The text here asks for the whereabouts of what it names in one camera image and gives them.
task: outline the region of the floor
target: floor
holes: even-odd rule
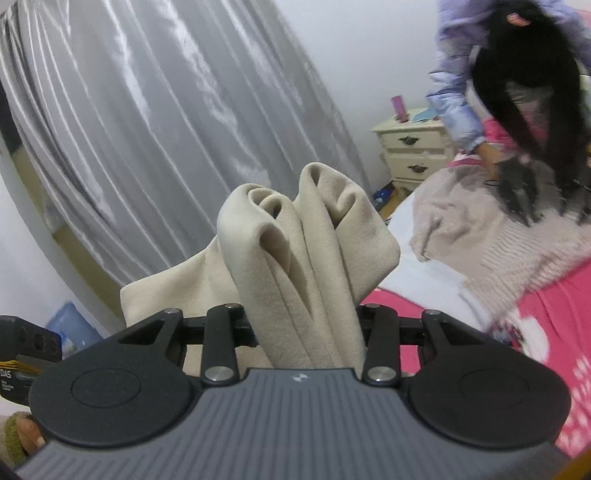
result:
[[[402,201],[407,197],[406,192],[398,192],[395,191],[392,197],[389,199],[388,203],[382,207],[379,211],[379,215],[384,220],[388,218],[390,215],[394,213],[394,210],[398,208],[398,205],[402,203]]]

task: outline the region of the hand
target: hand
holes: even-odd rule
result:
[[[45,445],[45,440],[41,436],[41,430],[37,424],[27,417],[17,419],[17,435],[22,448],[32,455],[39,448]]]
[[[488,143],[481,143],[474,149],[474,152],[484,162],[488,177],[491,180],[498,180],[499,172],[496,164],[503,159],[503,153]]]

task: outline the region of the metal screw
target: metal screw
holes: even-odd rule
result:
[[[396,370],[390,367],[372,367],[368,370],[368,377],[374,382],[389,382],[396,378]]]
[[[209,367],[205,370],[205,377],[212,382],[224,382],[230,380],[234,376],[234,370],[224,365],[218,365],[216,367]]]

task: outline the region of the drawer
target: drawer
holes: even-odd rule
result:
[[[380,143],[386,150],[408,150],[411,148],[439,148],[444,149],[446,142],[441,130],[398,132],[381,134]]]
[[[445,168],[449,160],[443,155],[386,155],[386,162],[393,179],[423,181]]]

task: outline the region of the jacket sleeve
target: jacket sleeve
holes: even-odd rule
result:
[[[583,18],[563,0],[545,0],[542,8],[562,29],[571,44],[573,54],[591,75],[591,30],[585,26]]]
[[[466,151],[472,151],[486,141],[480,119],[466,102],[473,46],[473,41],[461,28],[440,33],[437,68],[429,74],[433,84],[427,95],[451,139]]]

